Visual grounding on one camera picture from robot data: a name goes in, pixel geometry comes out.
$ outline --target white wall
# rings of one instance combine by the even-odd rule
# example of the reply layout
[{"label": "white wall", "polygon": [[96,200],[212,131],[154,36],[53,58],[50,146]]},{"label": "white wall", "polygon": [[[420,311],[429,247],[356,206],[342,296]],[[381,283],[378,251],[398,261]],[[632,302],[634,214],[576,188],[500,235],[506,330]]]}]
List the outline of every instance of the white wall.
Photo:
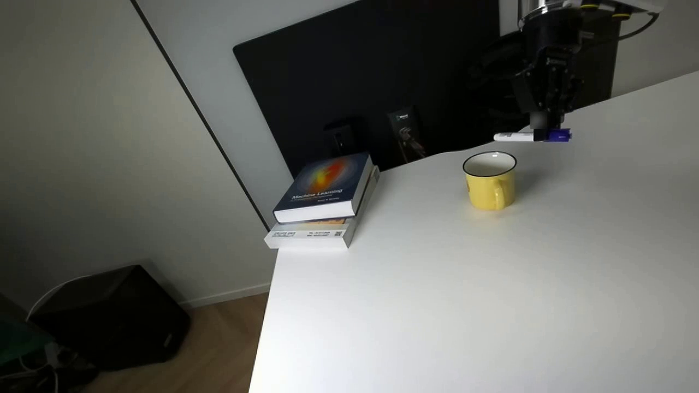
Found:
[{"label": "white wall", "polygon": [[283,157],[232,53],[239,42],[351,0],[136,0],[233,161],[267,225],[291,183]]},{"label": "white wall", "polygon": [[[281,154],[248,93],[232,48],[351,0],[136,0],[209,121],[267,224],[291,183]],[[517,28],[517,3],[500,0],[500,30]],[[668,0],[659,22],[620,43],[613,93],[638,89],[699,69],[696,3]]]},{"label": "white wall", "polygon": [[0,289],[144,263],[187,304],[263,289],[263,227],[129,0],[0,3]]}]

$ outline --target mug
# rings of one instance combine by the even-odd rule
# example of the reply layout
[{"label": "mug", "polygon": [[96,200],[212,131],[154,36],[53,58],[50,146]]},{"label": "mug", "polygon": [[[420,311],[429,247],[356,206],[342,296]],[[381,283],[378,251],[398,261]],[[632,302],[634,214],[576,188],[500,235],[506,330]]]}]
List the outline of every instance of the mug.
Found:
[{"label": "mug", "polygon": [[485,150],[463,161],[467,196],[479,211],[504,211],[516,196],[517,159],[503,150]]}]

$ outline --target book stack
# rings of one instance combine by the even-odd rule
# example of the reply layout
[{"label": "book stack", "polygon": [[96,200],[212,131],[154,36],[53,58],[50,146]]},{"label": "book stack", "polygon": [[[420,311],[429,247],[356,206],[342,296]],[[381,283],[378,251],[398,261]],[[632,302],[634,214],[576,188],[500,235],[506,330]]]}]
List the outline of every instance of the book stack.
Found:
[{"label": "book stack", "polygon": [[274,208],[269,250],[346,250],[378,183],[369,154],[308,164]]}]

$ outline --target floor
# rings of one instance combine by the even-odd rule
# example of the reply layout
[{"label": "floor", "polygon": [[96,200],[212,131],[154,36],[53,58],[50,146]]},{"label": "floor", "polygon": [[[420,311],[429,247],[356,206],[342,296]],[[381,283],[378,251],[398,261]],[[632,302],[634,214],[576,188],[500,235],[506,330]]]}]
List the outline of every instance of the floor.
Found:
[{"label": "floor", "polygon": [[267,296],[194,309],[177,358],[101,374],[84,393],[246,393]]}]

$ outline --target black cable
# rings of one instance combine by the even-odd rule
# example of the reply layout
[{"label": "black cable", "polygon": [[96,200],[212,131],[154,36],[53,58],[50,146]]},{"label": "black cable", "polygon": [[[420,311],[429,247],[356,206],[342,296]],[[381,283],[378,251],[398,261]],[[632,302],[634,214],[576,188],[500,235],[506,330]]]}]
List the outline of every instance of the black cable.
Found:
[{"label": "black cable", "polygon": [[61,393],[61,378],[56,369],[53,369],[53,393]]},{"label": "black cable", "polygon": [[653,27],[659,15],[657,15],[657,13],[649,13],[649,15],[651,15],[651,21],[649,21],[645,27],[639,27],[639,28],[627,33],[627,36],[620,36],[615,42],[622,42],[622,39],[628,39],[628,37],[634,37],[634,36],[639,36],[639,33],[645,33],[649,27]]},{"label": "black cable", "polygon": [[17,372],[17,374],[0,374],[0,380],[17,380],[17,378],[29,378],[37,375],[38,372]]}]

